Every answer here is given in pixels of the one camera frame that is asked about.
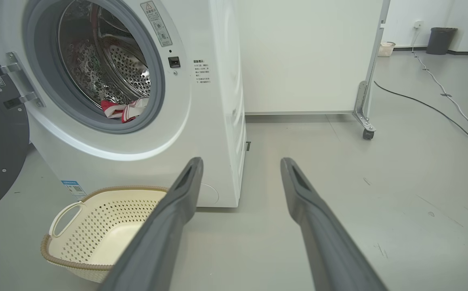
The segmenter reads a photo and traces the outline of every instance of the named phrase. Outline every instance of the white panel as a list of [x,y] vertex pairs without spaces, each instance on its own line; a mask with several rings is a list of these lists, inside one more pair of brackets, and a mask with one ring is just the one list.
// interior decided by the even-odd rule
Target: white panel
[[240,193],[246,129],[237,16],[231,0],[210,0],[210,13],[229,141],[230,166],[236,193]]
[[352,111],[382,0],[240,0],[245,109]]

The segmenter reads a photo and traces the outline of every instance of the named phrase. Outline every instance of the barcode label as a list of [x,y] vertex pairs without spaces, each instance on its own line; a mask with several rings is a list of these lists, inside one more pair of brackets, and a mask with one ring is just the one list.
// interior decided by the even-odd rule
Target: barcode label
[[67,190],[71,192],[72,196],[77,201],[81,201],[83,198],[86,197],[85,191],[83,190],[83,188],[81,188],[77,181],[62,181],[62,183],[67,188]]

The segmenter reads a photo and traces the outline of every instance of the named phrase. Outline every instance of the laundry basket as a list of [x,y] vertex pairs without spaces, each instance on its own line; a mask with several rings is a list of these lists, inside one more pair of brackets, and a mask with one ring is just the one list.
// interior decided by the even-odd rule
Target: laundry basket
[[[56,215],[40,251],[49,263],[99,282],[104,280],[167,188],[105,188],[73,203]],[[64,214],[79,207],[67,226],[55,234]]]
[[395,43],[389,41],[381,41],[379,46],[378,57],[390,57],[394,51]]

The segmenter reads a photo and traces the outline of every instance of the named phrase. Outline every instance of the power outlet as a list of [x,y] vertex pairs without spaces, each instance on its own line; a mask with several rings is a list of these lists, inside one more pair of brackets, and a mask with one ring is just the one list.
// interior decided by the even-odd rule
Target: power outlet
[[415,23],[413,24],[413,28],[420,28],[421,26],[424,25],[424,21],[422,20],[417,20],[415,21]]

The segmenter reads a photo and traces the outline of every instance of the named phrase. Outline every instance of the instruction label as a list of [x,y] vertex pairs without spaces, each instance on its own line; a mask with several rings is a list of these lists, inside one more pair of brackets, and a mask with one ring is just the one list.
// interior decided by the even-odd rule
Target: instruction label
[[195,65],[195,78],[197,84],[210,83],[210,66],[202,59],[194,59]]
[[160,17],[160,14],[158,14],[158,10],[153,1],[144,2],[140,7],[142,7],[144,13],[146,13],[149,22],[151,22],[151,26],[153,26],[153,29],[157,34],[160,45],[171,46],[173,42],[171,41],[166,25],[164,24],[162,17]]
[[62,181],[62,183],[77,201],[81,201],[81,199],[86,197],[86,193],[76,181]]

